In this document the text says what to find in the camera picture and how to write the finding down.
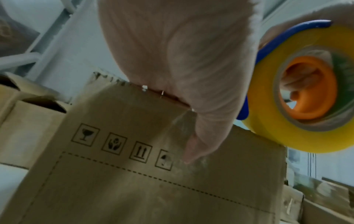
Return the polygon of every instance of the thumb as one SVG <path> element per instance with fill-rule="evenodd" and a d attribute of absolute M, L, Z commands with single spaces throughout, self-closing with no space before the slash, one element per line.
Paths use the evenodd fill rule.
<path fill-rule="evenodd" d="M 187 142 L 183 161 L 192 163 L 198 158 L 216 151 L 228 136 L 234 119 L 235 115 L 228 119 L 225 119 L 225 117 L 216 119 L 214 116 L 198 114 L 195 133 Z"/>

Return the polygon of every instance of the wine glass icon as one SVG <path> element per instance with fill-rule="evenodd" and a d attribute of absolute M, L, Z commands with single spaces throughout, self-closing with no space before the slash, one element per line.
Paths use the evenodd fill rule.
<path fill-rule="evenodd" d="M 82 133 L 83 133 L 84 137 L 81 138 L 81 140 L 86 141 L 86 137 L 92 135 L 93 131 L 83 128 Z"/>

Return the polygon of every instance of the yellow tape roll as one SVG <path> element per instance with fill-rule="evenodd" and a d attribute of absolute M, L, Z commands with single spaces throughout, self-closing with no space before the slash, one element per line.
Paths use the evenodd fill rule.
<path fill-rule="evenodd" d="M 258 135 L 306 152 L 334 152 L 354 145 L 354 119 L 331 131 L 307 131 L 281 114 L 273 94 L 278 70 L 291 55 L 317 45 L 337 49 L 354 60 L 353 39 L 353 30 L 331 26 L 299 32 L 274 49 L 255 67 L 248 91 L 250 114 L 244 124 Z"/>

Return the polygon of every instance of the blue plastic handle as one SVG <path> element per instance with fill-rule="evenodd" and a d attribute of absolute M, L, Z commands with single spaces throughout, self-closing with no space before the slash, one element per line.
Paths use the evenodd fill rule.
<path fill-rule="evenodd" d="M 304 30 L 309 30 L 314 28 L 328 28 L 331 25 L 332 25 L 332 21 L 330 20 L 313 20 L 313 21 L 297 24 L 287 29 L 286 31 L 278 35 L 276 38 L 274 38 L 272 41 L 267 43 L 266 46 L 264 46 L 262 49 L 258 51 L 256 64 L 294 34 Z M 248 100 L 246 97 L 242 109 L 239 115 L 237 116 L 237 120 L 240 121 L 245 120 L 248 117 L 248 115 L 249 115 L 249 109 L 248 109 Z"/>

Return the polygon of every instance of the black square outline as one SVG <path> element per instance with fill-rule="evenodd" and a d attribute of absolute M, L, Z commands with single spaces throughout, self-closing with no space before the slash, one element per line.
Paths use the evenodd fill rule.
<path fill-rule="evenodd" d="M 159 156 L 157 157 L 157 160 L 156 160 L 156 163 L 155 163 L 155 167 L 160 168 L 160 169 L 164 169 L 164 170 L 171 171 L 171 170 L 172 170 L 172 166 L 173 166 L 173 162 L 172 162 L 172 164 L 171 164 L 171 168 L 170 168 L 170 169 L 166 169 L 166 168 L 162 168 L 162 167 L 160 167 L 160 166 L 157 166 L 157 162 L 159 161 L 159 158 L 160 158 L 160 155 L 161 155 L 161 152 L 162 152 L 162 151 L 168 152 L 168 151 L 166 151 L 166 150 L 160 149 Z"/>
<path fill-rule="evenodd" d="M 81 128 L 82 125 L 85 125 L 85 126 L 88 126 L 88 127 L 90 127 L 90 128 L 93 128 L 93 129 L 98 130 L 97 135 L 96 135 L 96 136 L 94 137 L 94 139 L 92 140 L 91 145 L 86 145 L 86 144 L 83 144 L 83 143 L 81 143 L 81 142 L 74 141 L 74 138 L 75 138 L 76 134 L 79 132 L 79 130 L 80 130 L 80 128 Z M 99 128 L 95 128 L 94 126 L 90 126 L 90 125 L 81 123 L 80 126 L 77 128 L 77 130 L 76 130 L 76 132 L 75 132 L 73 138 L 71 139 L 71 141 L 72 141 L 72 142 L 75 142 L 75 143 L 77 143 L 77 144 L 80 144 L 80 145 L 84 145 L 84 146 L 91 147 L 91 146 L 93 145 L 93 143 L 95 142 L 95 140 L 96 140 L 98 134 L 100 133 L 100 131 L 101 131 L 101 130 L 100 130 Z"/>
<path fill-rule="evenodd" d="M 136 144 L 137 144 L 137 143 L 140 143 L 140 144 L 147 145 L 147 146 L 150 146 L 150 147 L 151 147 L 151 149 L 150 149 L 150 151 L 149 151 L 149 154 L 147 155 L 147 158 L 146 158 L 146 161 L 145 161 L 145 162 L 140 161 L 140 160 L 137 160 L 137 159 L 133 159 L 133 158 L 131 158 L 131 157 L 132 157 L 132 155 L 133 155 L 133 152 L 134 152 L 134 149 L 135 149 L 135 146 L 136 146 Z M 135 160 L 135 161 L 138 161 L 138 162 L 142 162 L 142 163 L 147 163 L 147 162 L 148 162 L 148 159 L 149 159 L 149 156 L 150 156 L 151 151 L 152 151 L 152 145 L 148 145 L 148 144 L 145 144 L 145 143 L 143 143 L 143 142 L 136 141 L 136 142 L 135 142 L 135 144 L 134 144 L 133 150 L 132 150 L 132 152 L 130 153 L 129 159 L 132 159 L 132 160 Z"/>
<path fill-rule="evenodd" d="M 114 153 L 114 152 L 111 152 L 111 151 L 103 150 L 103 148 L 104 148 L 104 146 L 106 145 L 106 143 L 107 143 L 108 139 L 110 138 L 111 134 L 113 134 L 113 135 L 115 135 L 115 136 L 119 136 L 119 137 L 125 138 L 125 142 L 124 142 L 124 144 L 123 144 L 123 146 L 122 146 L 122 150 L 120 151 L 119 154 Z M 112 154 L 114 154 L 114 155 L 119 156 L 119 155 L 122 153 L 122 151 L 123 151 L 123 149 L 124 149 L 124 146 L 125 146 L 125 143 L 126 143 L 127 141 L 128 141 L 128 138 L 127 138 L 127 137 L 124 137 L 124 136 L 121 136 L 121 135 L 117 135 L 117 134 L 115 134 L 115 133 L 113 133 L 113 132 L 110 132 L 110 133 L 108 134 L 108 136 L 107 136 L 106 141 L 104 141 L 104 144 L 103 144 L 103 146 L 102 146 L 102 148 L 101 148 L 101 151 L 109 152 L 109 153 L 112 153 Z"/>

